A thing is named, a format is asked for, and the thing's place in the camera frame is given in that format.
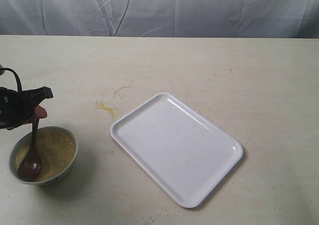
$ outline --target bowl rim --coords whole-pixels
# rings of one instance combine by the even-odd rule
[[[73,164],[74,160],[75,160],[75,157],[78,153],[78,149],[79,149],[79,143],[78,143],[78,140],[77,138],[75,137],[75,135],[63,128],[63,127],[59,127],[59,126],[46,126],[46,127],[42,127],[42,128],[39,128],[38,131],[41,131],[43,129],[58,129],[60,131],[64,131],[66,133],[68,133],[73,141],[74,141],[74,145],[75,145],[75,152],[74,152],[74,155],[73,155],[73,158],[71,160],[71,162],[68,164],[68,166],[66,166],[60,173],[58,173],[57,175],[51,177],[51,178],[48,178],[46,180],[42,180],[42,181],[36,181],[36,182],[28,182],[28,181],[24,181],[24,180],[21,180],[18,178],[18,176],[16,175],[16,172],[15,172],[15,169],[13,168],[13,162],[12,160],[15,158],[15,156],[13,156],[14,152],[16,151],[17,147],[23,142],[23,140],[25,140],[26,137],[30,136],[32,134],[32,132],[26,134],[25,136],[23,136],[15,145],[14,147],[12,148],[11,150],[11,153],[10,153],[10,157],[9,157],[9,161],[8,161],[8,170],[9,170],[9,173],[11,175],[11,177],[13,177],[16,181],[20,182],[20,183],[23,183],[23,184],[28,184],[28,185],[41,185],[41,184],[45,184],[47,182],[50,182],[52,180],[55,180],[56,178],[60,177],[62,174],[64,174]]]

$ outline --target white tray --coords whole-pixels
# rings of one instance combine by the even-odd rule
[[[185,208],[198,206],[243,155],[235,139],[169,93],[113,123],[110,133]]]

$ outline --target white backdrop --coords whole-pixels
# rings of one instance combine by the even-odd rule
[[[0,34],[319,38],[319,0],[0,0]]]

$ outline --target white table surface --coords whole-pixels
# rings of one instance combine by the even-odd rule
[[[40,126],[65,127],[80,145],[65,179],[27,186],[7,163],[31,126],[1,130],[0,224],[319,223],[319,40],[0,36],[0,63],[24,89],[52,88]],[[6,72],[0,86],[15,88],[14,77]],[[179,207],[109,135],[115,119],[158,92],[245,150],[195,210]]]

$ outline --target white ceramic bowl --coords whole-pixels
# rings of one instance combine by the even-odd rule
[[[62,172],[60,172],[59,174],[53,176],[52,178],[49,178],[49,179],[43,180],[43,181],[39,181],[39,182],[27,182],[27,181],[23,181],[23,180],[19,179],[18,176],[17,176],[17,171],[16,171],[16,168],[15,168],[15,165],[14,165],[15,157],[16,157],[16,154],[18,153],[19,149],[25,144],[25,142],[27,140],[31,139],[31,136],[32,136],[32,132],[31,132],[31,133],[27,134],[26,136],[24,136],[21,140],[19,140],[17,144],[15,144],[15,146],[13,147],[13,149],[11,151],[10,158],[9,158],[9,172],[10,172],[10,175],[15,180],[17,180],[20,183],[30,184],[30,185],[51,184],[53,182],[59,181],[65,175],[67,175],[70,172],[70,170],[71,170],[71,168],[73,166],[74,159],[76,157],[76,154],[77,154],[78,148],[79,148],[78,140],[76,139],[76,137],[70,131],[68,131],[67,129],[64,129],[64,128],[61,128],[61,127],[57,127],[57,126],[43,127],[43,128],[40,128],[38,131],[41,131],[43,129],[57,129],[57,130],[60,130],[60,131],[63,131],[65,133],[67,133],[73,139],[74,144],[75,144],[74,156],[73,156],[71,162],[68,164],[68,166]]]

